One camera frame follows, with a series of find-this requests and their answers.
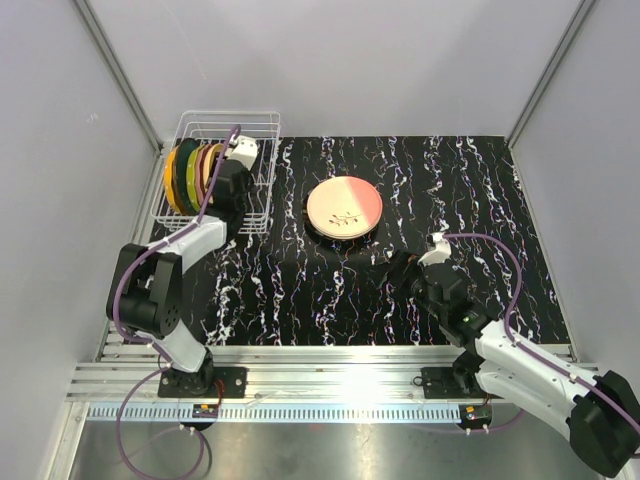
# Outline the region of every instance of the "robotic arm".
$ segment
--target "robotic arm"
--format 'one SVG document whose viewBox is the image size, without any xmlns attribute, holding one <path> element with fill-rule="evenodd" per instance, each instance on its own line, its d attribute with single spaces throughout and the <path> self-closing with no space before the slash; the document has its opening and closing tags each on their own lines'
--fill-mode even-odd
<svg viewBox="0 0 640 480">
<path fill-rule="evenodd" d="M 600 377 L 563 362 L 515 332 L 511 341 L 504 324 L 468 295 L 467 283 L 447 262 L 449 242 L 435 234 L 430 243 L 422 257 L 396 252 L 383 283 L 414 297 L 437 318 L 447 339 L 465 349 L 453 364 L 459 386 L 463 391 L 479 388 L 535 415 L 564 436 L 589 467 L 615 477 L 640 447 L 640 435 L 576 379 L 585 380 L 633 419 L 640 419 L 640 405 L 628 382 L 612 371 Z M 559 375 L 553 365 L 570 376 Z"/>
<path fill-rule="evenodd" d="M 174 374 L 193 394 L 204 393 L 213 384 L 213 360 L 181 320 L 182 277 L 201 258 L 222 248 L 242 226 L 253 186 L 251 169 L 258 156 L 252 138 L 237 136 L 225 152 L 213 187 L 214 202 L 202 219 L 192 222 L 167 239 L 146 246 L 128 244 L 120 251 L 109 299 L 107 316 L 113 320 L 117 287 L 127 269 L 148 250 L 161 244 L 138 266 L 125 283 L 120 297 L 120 319 L 138 337 L 152 340 L 171 358 Z"/>
</svg>

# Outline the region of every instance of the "cable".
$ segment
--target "cable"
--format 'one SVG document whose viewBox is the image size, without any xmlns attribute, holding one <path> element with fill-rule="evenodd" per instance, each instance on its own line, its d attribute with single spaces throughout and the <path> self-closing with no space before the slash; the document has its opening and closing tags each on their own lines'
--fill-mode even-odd
<svg viewBox="0 0 640 480">
<path fill-rule="evenodd" d="M 136 448 L 135 450 L 133 450 L 132 452 L 127 453 L 127 457 L 129 458 L 129 460 L 131 460 L 133 457 L 135 457 L 136 455 L 138 455 L 140 452 L 142 452 L 145 448 L 148 448 L 149 445 L 151 445 L 152 443 L 154 443 L 156 440 L 159 440 L 160 438 L 173 433 L 175 431 L 175 429 L 169 428 L 166 430 L 162 430 L 161 432 L 156 433 L 153 437 L 151 437 L 144 445 L 141 445 L 140 447 Z M 118 452 L 118 458 L 116 459 L 103 459 L 103 461 L 107 464 L 107 465 L 120 465 L 122 463 L 124 463 L 122 461 L 122 457 L 120 457 L 120 453 Z"/>
<path fill-rule="evenodd" d="M 587 390 L 589 390 L 590 392 L 592 392 L 594 395 L 597 395 L 601 400 L 603 400 L 605 403 L 607 403 L 607 405 L 609 405 L 616 413 L 618 413 L 629 425 L 631 425 L 631 427 L 636 431 L 636 433 L 640 436 L 640 425 L 638 424 L 638 422 L 636 422 L 631 415 L 629 415 L 627 412 L 624 411 L 624 409 L 622 407 L 620 407 L 615 401 L 613 401 L 608 395 L 604 394 L 603 392 L 601 392 L 600 390 L 598 390 L 595 386 L 591 385 L 589 382 L 587 382 L 586 380 L 584 380 L 581 377 L 578 377 L 577 375 L 574 375 L 572 373 L 570 373 L 568 370 L 556 365 L 555 363 L 547 360 L 546 358 L 544 358 L 542 355 L 540 355 L 538 352 L 532 350 L 531 348 L 529 348 L 528 346 L 522 344 L 522 342 L 520 341 L 516 341 L 516 337 L 513 333 L 513 331 L 511 330 L 511 327 L 509 326 L 509 318 L 511 317 L 511 314 L 513 313 L 514 309 L 515 309 L 515 305 L 516 302 L 518 301 L 518 297 L 520 295 L 520 291 L 522 290 L 522 267 L 520 266 L 520 264 L 518 263 L 518 260 L 516 259 L 516 256 L 513 254 L 513 252 L 511 250 L 509 250 L 509 248 L 502 243 L 500 240 L 498 240 L 497 238 L 491 237 L 489 235 L 485 235 L 482 233 L 455 233 L 455 234 L 447 234 L 444 235 L 444 238 L 446 238 L 447 240 L 457 240 L 457 239 L 465 239 L 465 238 L 480 238 L 489 242 L 493 242 L 495 245 L 498 246 L 498 248 L 500 248 L 503 252 L 505 252 L 509 258 L 511 259 L 511 261 L 513 262 L 515 269 L 516 269 L 516 289 L 513 293 L 513 296 L 511 297 L 511 301 L 509 302 L 509 305 L 507 306 L 507 310 L 505 311 L 504 314 L 504 330 L 505 330 L 505 334 L 507 335 L 507 338 L 513 343 L 515 344 L 518 348 L 522 349 L 522 351 L 524 351 L 525 353 L 527 353 L 529 356 L 535 358 L 536 360 L 540 361 L 542 364 L 544 364 L 545 366 L 551 368 L 552 370 L 555 370 L 556 372 L 558 372 L 559 374 L 567 377 L 570 381 L 577 383 L 578 385 L 583 386 L 584 388 L 586 388 Z M 638 455 L 637 457 L 633 457 L 633 458 L 640 458 L 640 454 L 634 454 L 634 455 Z"/>
<path fill-rule="evenodd" d="M 224 396 L 224 382 L 220 379 L 216 379 L 213 384 L 216 387 L 216 391 L 218 392 L 218 404 L 214 407 L 215 413 L 198 413 L 198 418 L 215 418 L 218 419 L 218 415 L 220 415 L 220 407 L 222 406 L 222 397 Z"/>
<path fill-rule="evenodd" d="M 153 255 L 154 253 L 158 252 L 159 250 L 168 247 L 169 245 L 171 245 L 173 242 L 175 242 L 176 240 L 181 239 L 182 237 L 184 237 L 185 235 L 187 235 L 188 233 L 190 233 L 191 231 L 193 231 L 195 228 L 197 228 L 197 226 L 200 224 L 200 222 L 202 221 L 202 218 L 204 217 L 205 213 L 206 213 L 206 208 L 207 205 L 209 204 L 209 199 L 211 198 L 211 195 L 213 194 L 213 187 L 216 183 L 216 179 L 218 178 L 218 174 L 220 172 L 220 166 L 222 165 L 223 161 L 224 161 L 224 155 L 227 151 L 227 149 L 229 148 L 229 145 L 231 144 L 232 139 L 234 139 L 235 137 L 237 137 L 238 135 L 240 135 L 242 128 L 240 127 L 240 125 L 235 125 L 234 127 L 231 128 L 231 130 L 229 131 L 229 134 L 227 135 L 227 138 L 225 139 L 224 143 L 223 143 L 223 148 L 220 151 L 220 153 L 218 154 L 218 159 L 216 161 L 216 166 L 213 170 L 213 174 L 211 175 L 211 180 L 209 182 L 209 188 L 207 189 L 207 193 L 204 196 L 204 199 L 202 201 L 202 206 L 200 207 L 200 212 L 198 213 L 198 216 L 192 220 L 192 222 L 187 225 L 184 229 L 177 231 L 176 233 L 174 233 L 173 235 L 170 235 L 169 237 L 165 237 L 164 241 L 162 242 L 158 242 L 156 245 L 154 245 L 153 247 L 150 247 L 149 249 L 147 249 L 147 251 L 145 251 L 142 255 L 140 255 L 138 258 L 136 258 L 133 263 L 131 263 L 131 265 L 129 265 L 129 267 L 125 270 L 124 274 L 122 275 L 122 278 L 120 279 L 120 282 L 118 283 L 118 287 L 116 288 L 115 291 L 115 295 L 114 295 L 114 299 L 113 299 L 113 323 L 116 326 L 116 330 L 118 331 L 118 333 L 122 336 L 122 338 L 124 338 L 125 340 L 128 340 L 131 343 L 138 343 L 138 344 L 151 344 L 153 346 L 153 348 L 155 348 L 155 350 L 162 356 L 162 358 L 164 358 L 169 364 L 171 363 L 171 357 L 169 356 L 169 354 L 167 354 L 167 352 L 165 352 L 159 345 L 157 345 L 153 340 L 151 339 L 146 339 L 146 338 L 141 338 L 136 336 L 135 334 L 132 335 L 130 334 L 127 329 L 122 325 L 122 320 L 120 319 L 120 300 L 122 298 L 122 293 L 124 291 L 124 287 L 126 285 L 126 283 L 129 281 L 129 279 L 131 278 L 131 276 L 133 275 L 133 272 L 135 272 L 135 270 L 142 265 L 151 255 Z M 122 402 L 122 406 L 120 407 L 120 410 L 118 412 L 118 416 L 116 418 L 116 443 L 118 444 L 118 451 L 120 452 L 120 458 L 122 458 L 122 461 L 124 462 L 124 464 L 129 468 L 129 470 L 131 470 L 134 474 L 136 474 L 138 477 L 145 479 L 145 480 L 166 480 L 166 479 L 161 479 L 159 477 L 152 477 L 150 475 L 145 474 L 144 472 L 138 470 L 129 460 L 129 458 L 127 457 L 126 452 L 124 451 L 124 447 L 122 445 L 122 437 L 121 437 L 121 433 L 120 433 L 120 423 L 121 423 L 121 418 L 122 418 L 122 414 L 124 412 L 124 408 L 127 405 L 127 402 L 129 402 L 129 400 L 131 399 L 131 397 L 133 396 L 133 394 L 138 390 L 138 388 L 140 388 L 142 385 L 144 385 L 145 382 L 147 382 L 149 379 L 155 377 L 156 375 L 159 375 L 165 371 L 167 371 L 168 368 L 160 368 L 157 371 L 153 372 L 152 374 L 146 376 L 145 378 L 143 378 L 140 382 L 138 382 L 132 389 L 131 391 L 127 394 L 127 396 L 125 397 L 124 401 Z M 222 384 L 222 393 L 224 394 L 224 384 Z M 218 395 L 219 397 L 219 401 L 218 401 L 218 407 L 222 402 L 222 395 Z M 174 428 L 170 428 L 167 429 L 167 432 L 169 431 L 173 431 L 173 430 L 182 430 L 184 427 L 181 425 L 180 427 L 174 427 Z M 193 473 L 198 469 L 198 467 L 200 466 L 200 463 L 202 462 L 202 458 L 204 455 L 204 448 L 205 448 L 205 439 L 204 436 L 202 435 L 202 433 L 200 433 L 199 431 L 191 428 L 190 429 L 191 432 L 195 432 L 196 435 L 198 436 L 198 438 L 200 439 L 200 454 L 198 455 L 198 459 L 196 460 L 196 463 L 193 465 L 193 467 L 191 468 L 191 470 L 189 470 L 185 475 L 178 477 L 175 480 L 185 480 L 189 477 L 191 477 L 191 475 L 193 475 Z"/>
<path fill-rule="evenodd" d="M 156 375 L 160 375 L 161 373 L 166 372 L 167 370 L 169 370 L 169 369 L 168 368 L 161 368 L 160 370 L 156 370 L 155 372 L 150 373 L 149 375 L 144 377 L 142 380 L 140 380 L 138 383 L 136 383 L 136 385 L 131 389 L 131 391 L 124 398 L 124 401 L 122 402 L 122 406 L 118 410 L 118 415 L 116 416 L 116 443 L 118 444 L 118 452 L 120 452 L 120 458 L 122 458 L 122 461 L 129 468 L 129 470 L 131 470 L 138 477 L 140 477 L 140 478 L 142 478 L 144 480 L 167 480 L 167 479 L 161 478 L 161 477 L 154 477 L 154 476 L 151 476 L 151 475 L 147 475 L 146 473 L 138 470 L 135 467 L 135 465 L 133 465 L 133 463 L 131 463 L 131 460 L 129 460 L 129 457 L 127 456 L 127 453 L 124 451 L 124 446 L 122 445 L 122 434 L 120 432 L 120 427 L 121 427 L 121 424 L 122 424 L 122 415 L 124 414 L 124 409 L 127 406 L 127 403 L 129 403 L 129 400 L 131 400 L 131 397 L 133 397 L 133 395 L 136 393 L 136 391 L 142 385 L 144 385 L 147 381 L 149 381 L 150 379 L 152 379 Z M 180 425 L 179 427 L 173 427 L 173 428 L 167 429 L 167 432 L 173 431 L 173 430 L 182 430 L 183 428 L 184 427 L 182 425 Z M 200 440 L 200 453 L 198 454 L 198 459 L 196 460 L 196 463 L 193 465 L 193 467 L 191 467 L 191 470 L 189 470 L 184 475 L 182 475 L 180 477 L 177 477 L 174 480 L 186 480 L 189 477 L 191 477 L 191 475 L 193 475 L 195 473 L 195 471 L 198 469 L 198 467 L 200 466 L 200 463 L 202 463 L 202 458 L 204 457 L 204 447 L 205 447 L 204 435 L 202 435 L 202 433 L 200 433 L 195 428 L 190 428 L 189 430 L 190 430 L 190 432 L 192 434 L 195 433 L 196 436 L 198 437 L 198 440 Z"/>
</svg>

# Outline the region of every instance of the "green plate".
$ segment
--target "green plate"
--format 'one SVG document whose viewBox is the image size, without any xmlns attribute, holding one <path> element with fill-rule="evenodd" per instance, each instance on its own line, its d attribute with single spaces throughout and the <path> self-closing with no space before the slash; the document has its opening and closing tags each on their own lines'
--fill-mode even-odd
<svg viewBox="0 0 640 480">
<path fill-rule="evenodd" d="M 176 197 L 181 207 L 184 207 L 185 215 L 196 215 L 198 212 L 191 205 L 189 190 L 187 189 L 187 165 L 193 151 L 198 148 L 199 142 L 193 138 L 185 138 L 178 147 L 176 154 L 175 171 L 173 178 L 176 182 Z"/>
<path fill-rule="evenodd" d="M 207 145 L 200 145 L 196 148 L 187 162 L 187 193 L 189 194 L 189 202 L 191 206 L 198 212 L 200 204 L 198 203 L 198 193 L 196 192 L 196 163 L 202 158 L 202 153 Z"/>
</svg>

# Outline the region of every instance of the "yellow plate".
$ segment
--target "yellow plate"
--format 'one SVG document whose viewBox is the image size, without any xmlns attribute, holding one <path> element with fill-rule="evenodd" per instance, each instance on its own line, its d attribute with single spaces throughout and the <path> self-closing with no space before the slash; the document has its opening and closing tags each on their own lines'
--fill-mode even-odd
<svg viewBox="0 0 640 480">
<path fill-rule="evenodd" d="M 205 195 L 207 194 L 207 189 L 209 188 L 209 179 L 213 174 L 213 169 L 216 165 L 216 161 L 218 160 L 218 155 L 222 151 L 223 145 L 221 143 L 216 143 L 213 148 L 210 148 L 207 152 L 207 156 L 202 162 L 202 184 Z M 213 197 L 209 199 L 209 203 L 213 203 Z"/>
<path fill-rule="evenodd" d="M 164 194 L 167 197 L 167 202 L 169 202 L 169 206 L 176 213 L 181 213 L 180 208 L 178 208 L 178 204 L 176 203 L 176 197 L 173 193 L 173 162 L 176 161 L 176 152 L 178 148 L 174 148 L 171 150 L 169 155 L 167 156 L 167 163 L 164 166 Z"/>
<path fill-rule="evenodd" d="M 191 206 L 196 210 L 200 210 L 198 204 L 198 194 L 196 192 L 196 160 L 198 155 L 202 154 L 202 150 L 206 145 L 200 145 L 196 148 L 191 155 L 189 155 L 189 161 L 187 162 L 187 194 L 189 195 L 189 202 Z"/>
</svg>

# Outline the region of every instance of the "black marble surface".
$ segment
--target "black marble surface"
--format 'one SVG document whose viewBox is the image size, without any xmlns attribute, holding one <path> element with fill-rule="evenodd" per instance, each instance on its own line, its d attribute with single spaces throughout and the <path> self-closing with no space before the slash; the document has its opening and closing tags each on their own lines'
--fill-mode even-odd
<svg viewBox="0 0 640 480">
<path fill-rule="evenodd" d="M 536 343 L 569 343 L 503 138 L 284 138 L 276 169 L 269 233 L 236 238 L 185 276 L 183 318 L 197 338 L 215 345 L 446 344 L 412 299 L 376 288 L 388 253 L 422 254 L 427 234 L 446 230 L 489 234 L 511 248 L 524 268 L 512 325 Z M 377 234 L 364 248 L 318 245 L 304 228 L 305 195 L 337 175 L 363 178 L 383 198 Z M 153 237 L 164 234 L 156 225 Z M 467 241 L 454 245 L 452 259 L 475 295 L 504 311 L 515 286 L 508 258 Z"/>
</svg>

